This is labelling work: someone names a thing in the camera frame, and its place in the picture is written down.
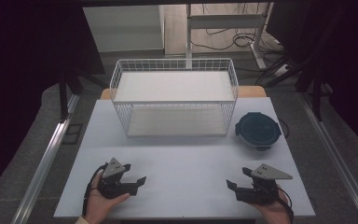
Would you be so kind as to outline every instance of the black cable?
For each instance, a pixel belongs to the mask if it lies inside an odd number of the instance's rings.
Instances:
[[[209,9],[206,7],[206,4],[202,4],[202,13],[205,14],[205,10],[206,9],[208,11],[209,14],[211,14],[211,12],[209,11]]]
[[[205,46],[205,45],[199,45],[199,44],[195,44],[195,43],[193,43],[193,41],[190,41],[190,43],[192,44],[192,45],[194,45],[194,46],[197,46],[197,47],[203,47],[203,48],[207,48],[207,49],[216,49],[216,48],[212,48],[212,47],[209,47],[209,46]],[[233,46],[234,45],[234,42],[233,43],[231,43],[228,47],[226,47],[226,48],[223,48],[223,49],[216,49],[216,50],[225,50],[225,49],[229,49],[231,46]]]
[[[253,37],[250,37],[250,38],[252,38],[252,41],[255,40],[255,33],[256,33],[257,29],[255,29],[255,31],[254,31],[252,34],[248,34],[248,33],[246,33],[246,31],[241,32],[241,33],[238,33],[238,30],[239,30],[239,29],[235,29],[235,34],[236,34],[236,35],[252,35]]]
[[[243,9],[242,9],[242,14],[245,14],[244,12],[245,12],[245,9],[246,9],[246,13],[248,13],[248,7],[247,7],[247,5],[246,5],[246,3],[244,3],[243,4]]]
[[[265,77],[268,77],[272,74],[275,73],[276,70],[279,69],[280,66],[282,66],[283,64],[285,64],[286,62],[288,61],[288,58],[286,57],[286,55],[283,55],[278,61],[276,61],[275,63],[273,63],[269,69],[264,72],[260,78],[257,79],[257,81],[255,82],[255,85],[256,86],[262,86],[260,85],[259,83],[265,78]]]
[[[280,119],[280,118],[278,118],[278,121],[279,122],[281,122],[283,125],[284,125],[284,127],[286,127],[286,131],[287,131],[287,133],[284,135],[284,138],[288,138],[289,137],[289,125],[287,125],[287,123],[286,122],[284,122],[282,119]]]
[[[238,14],[240,14],[240,4],[237,3],[237,6],[234,8],[234,10],[231,12],[231,14],[234,14],[235,11],[238,10]]]
[[[239,43],[237,43],[238,40],[240,39],[244,39],[244,40],[247,40],[248,43],[244,44],[244,45],[241,45]],[[235,46],[239,47],[239,48],[245,48],[245,47],[248,47],[252,44],[252,42],[254,41],[253,38],[251,38],[250,36],[248,35],[245,35],[243,33],[239,33],[239,34],[235,34],[233,37],[232,37],[232,42],[235,44]]]
[[[241,67],[235,67],[235,69],[237,69],[237,70],[243,70],[243,71],[248,71],[248,72],[263,72],[263,73],[267,73],[267,72],[269,72],[269,71],[271,71],[271,70],[274,70],[274,69],[276,69],[277,67],[274,65],[274,63],[268,68],[268,69],[265,69],[265,70],[252,70],[252,69],[248,69],[248,68],[241,68]]]
[[[293,212],[293,209],[292,209],[292,199],[290,199],[289,197],[289,194],[286,193],[286,191],[284,191],[283,189],[281,188],[278,188],[277,187],[277,190],[281,190],[288,198],[289,202],[290,202],[290,206],[284,201],[282,200],[280,197],[279,197],[279,193],[278,193],[278,196],[273,194],[269,189],[266,189],[264,188],[263,186],[261,185],[258,185],[258,184],[255,184],[253,183],[254,186],[257,186],[258,188],[262,189],[264,192],[266,192],[270,197],[272,197],[275,201],[277,201],[278,203],[281,204],[281,206],[283,206],[283,208],[286,210],[287,212],[287,215],[289,216],[289,219],[290,219],[290,223],[293,224],[293,219],[295,217],[295,213]]]
[[[208,29],[205,29],[205,31],[206,31],[206,33],[207,33],[208,35],[220,34],[220,33],[223,33],[223,32],[225,32],[225,31],[227,31],[227,30],[230,30],[230,29],[227,28],[227,29],[224,29],[224,30],[220,30],[220,31],[216,31],[216,32],[213,32],[213,33],[209,33],[209,32],[208,32]]]
[[[90,195],[90,191],[91,191],[91,185],[92,185],[92,181],[94,180],[95,176],[100,172],[100,170],[104,170],[107,167],[107,164],[104,164],[100,167],[98,167],[98,169],[94,172],[94,174],[92,175],[91,180],[89,181],[87,188],[86,188],[86,192],[84,193],[84,198],[83,198],[83,212],[82,212],[82,216],[86,215],[87,212],[87,203],[89,201],[89,195]]]
[[[259,47],[259,49],[260,49],[260,51],[265,51],[265,52],[276,52],[276,53],[284,53],[284,51],[283,51],[283,50],[270,49],[270,48],[267,46],[266,42],[264,42],[264,39],[263,39],[263,38],[260,38],[260,40],[261,40],[261,43],[263,43],[263,45],[264,45],[264,46],[258,46],[258,47]]]
[[[285,195],[286,195],[286,197],[287,197],[287,200],[289,200],[289,203],[290,203],[290,207],[292,207],[292,199],[290,198],[290,196],[289,196],[289,194],[288,193],[286,193],[286,191],[284,191],[283,189],[281,189],[281,188],[278,188],[279,190],[281,190]]]

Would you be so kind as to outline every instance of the gray floor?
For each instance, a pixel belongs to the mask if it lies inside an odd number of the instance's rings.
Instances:
[[[153,53],[141,55],[138,52],[133,56],[127,54],[125,58],[144,58],[145,56],[149,58],[166,57]],[[195,57],[208,56],[210,55],[195,55]],[[219,56],[232,58],[236,67],[256,68],[251,53],[233,53]],[[104,54],[102,57],[106,75],[96,77],[108,82],[116,60],[123,56],[120,54]],[[243,78],[241,85],[254,85],[257,79],[256,74],[255,72],[238,71],[238,78]],[[297,77],[291,77],[276,87],[266,89],[278,117],[288,125],[287,142],[316,213],[316,217],[296,217],[296,223],[358,223],[358,210],[326,153],[326,149],[315,132],[303,105],[300,103],[299,93],[294,88],[296,79]],[[74,126],[71,127],[71,129],[76,129],[78,128],[76,125],[81,124],[81,135],[77,140],[73,135],[65,136],[44,187],[29,216],[29,223],[75,222],[74,219],[60,219],[52,216],[76,158],[95,101],[102,92],[101,87],[84,78],[81,78],[81,82],[84,91],[80,95],[72,119]],[[43,104],[33,127],[24,139],[15,158],[0,178],[0,223],[8,223],[12,220],[57,126],[60,111],[58,96],[57,86],[45,91],[42,99]],[[334,111],[334,108],[328,103],[328,97],[322,100],[322,116],[324,125],[330,132],[339,152],[358,180],[358,137]],[[281,125],[287,133],[285,126],[282,123]],[[230,221],[221,220],[218,223],[230,223]],[[263,220],[257,220],[257,223],[263,223]]]

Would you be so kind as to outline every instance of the white wire basket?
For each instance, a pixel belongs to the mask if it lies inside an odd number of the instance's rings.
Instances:
[[[110,95],[129,137],[225,136],[238,80],[230,59],[119,60]]]

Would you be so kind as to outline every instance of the white tabletop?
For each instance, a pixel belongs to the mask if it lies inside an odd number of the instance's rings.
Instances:
[[[307,192],[283,136],[268,151],[259,152],[235,135],[234,126],[248,112],[261,112],[278,121],[268,97],[239,98],[226,137],[129,138],[111,101],[97,101],[55,217],[78,217],[83,195],[94,171],[115,157],[131,170],[123,183],[147,176],[136,196],[115,207],[110,217],[256,218],[252,206],[238,202],[226,179],[252,188],[252,170],[262,163],[294,178],[277,180],[293,201],[295,216],[314,216]]]

